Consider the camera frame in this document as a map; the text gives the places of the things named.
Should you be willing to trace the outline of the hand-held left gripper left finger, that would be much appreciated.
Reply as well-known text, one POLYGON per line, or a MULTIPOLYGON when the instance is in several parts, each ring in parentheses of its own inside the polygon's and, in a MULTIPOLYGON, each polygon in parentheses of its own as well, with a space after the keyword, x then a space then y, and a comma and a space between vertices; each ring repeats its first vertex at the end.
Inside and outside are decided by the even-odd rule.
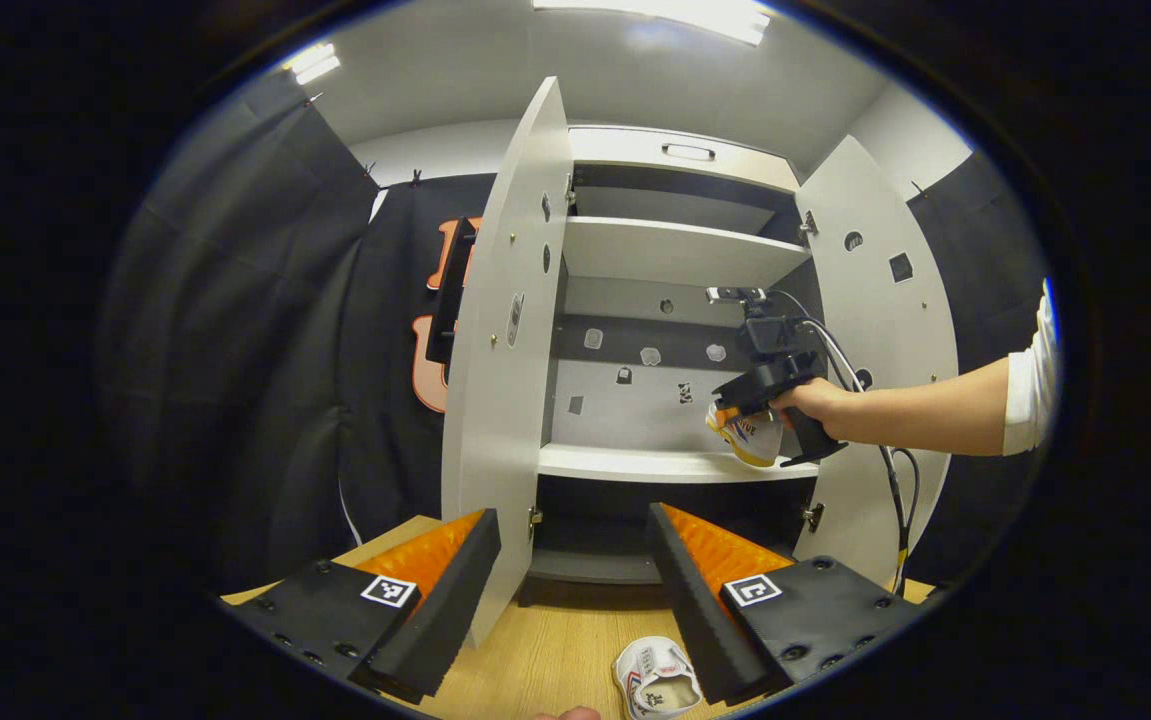
POLYGON ((497 511, 478 510, 361 562, 310 562, 220 607, 310 671, 419 705, 459 656, 500 550, 497 511))

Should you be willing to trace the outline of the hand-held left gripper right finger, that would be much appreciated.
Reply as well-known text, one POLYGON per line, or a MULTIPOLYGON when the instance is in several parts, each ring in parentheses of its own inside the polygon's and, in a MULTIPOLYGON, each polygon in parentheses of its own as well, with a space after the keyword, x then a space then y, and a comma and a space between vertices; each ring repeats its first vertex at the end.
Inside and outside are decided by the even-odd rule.
POLYGON ((921 615, 830 556, 785 559, 666 503, 649 506, 647 547, 707 700, 811 683, 921 615))

